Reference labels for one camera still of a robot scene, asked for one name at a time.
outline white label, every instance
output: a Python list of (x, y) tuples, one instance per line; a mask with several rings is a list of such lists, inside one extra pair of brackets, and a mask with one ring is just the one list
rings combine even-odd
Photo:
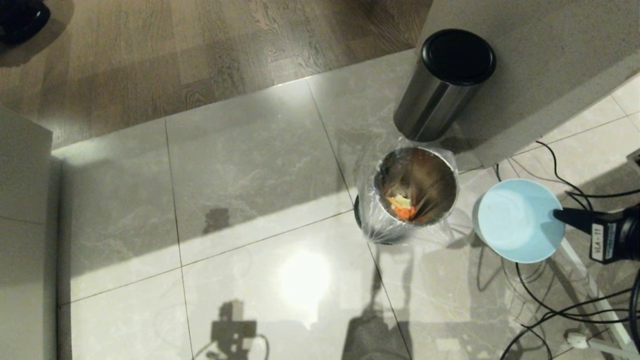
[(591, 225), (591, 258), (602, 261), (602, 234), (604, 233), (604, 226), (600, 224)]

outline food scrap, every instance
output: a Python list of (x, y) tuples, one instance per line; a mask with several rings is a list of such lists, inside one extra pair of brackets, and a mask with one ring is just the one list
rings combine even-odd
[(411, 205), (411, 199), (402, 195), (396, 195), (394, 197), (387, 197), (387, 200), (389, 200), (391, 208), (401, 220), (407, 221), (415, 215), (415, 206)]

